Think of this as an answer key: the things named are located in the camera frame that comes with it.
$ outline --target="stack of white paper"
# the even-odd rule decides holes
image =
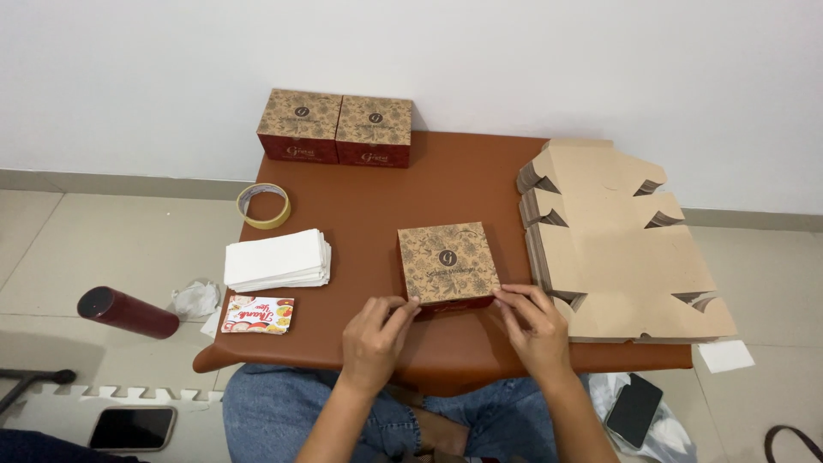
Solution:
[[[320,230],[301,231],[226,246],[226,286],[236,292],[323,286],[328,283],[332,247]]]

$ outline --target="floral pattern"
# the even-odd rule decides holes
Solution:
[[[333,140],[342,98],[328,93],[274,89],[268,97],[257,133]],[[299,117],[295,114],[301,106],[309,109],[308,115]]]
[[[398,231],[408,295],[423,304],[491,295],[500,285],[486,233],[479,222]],[[440,262],[451,250],[457,263]]]
[[[378,113],[379,122],[369,120]],[[336,140],[383,145],[412,144],[412,101],[370,96],[344,96]]]

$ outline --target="smartphone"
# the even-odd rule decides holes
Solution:
[[[159,451],[169,443],[174,407],[109,407],[100,413],[89,448],[100,451]]]
[[[606,417],[606,427],[639,450],[663,399],[663,391],[634,373],[629,377],[631,384],[617,393],[617,401]]]

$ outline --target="brown leather table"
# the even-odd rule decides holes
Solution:
[[[257,182],[280,185],[291,218],[274,230],[244,224],[241,241],[318,228],[332,246],[332,277],[321,288],[276,288],[252,293],[294,297],[287,334],[217,333],[194,359],[194,371],[238,362],[339,369],[343,327],[370,296],[400,294],[397,229],[483,222],[502,283],[530,283],[515,186],[519,169],[544,138],[414,132],[411,166],[390,169],[263,158]],[[274,217],[275,194],[259,194],[254,218]],[[223,315],[226,301],[223,303]],[[577,372],[691,368],[691,347],[676,344],[571,344]],[[495,307],[441,314],[413,324],[393,383],[424,394],[456,395],[527,373],[509,345]]]

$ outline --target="red cylindrical tumbler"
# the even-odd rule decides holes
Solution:
[[[83,294],[77,303],[77,314],[157,339],[168,338],[180,326],[177,315],[108,286],[98,286]]]

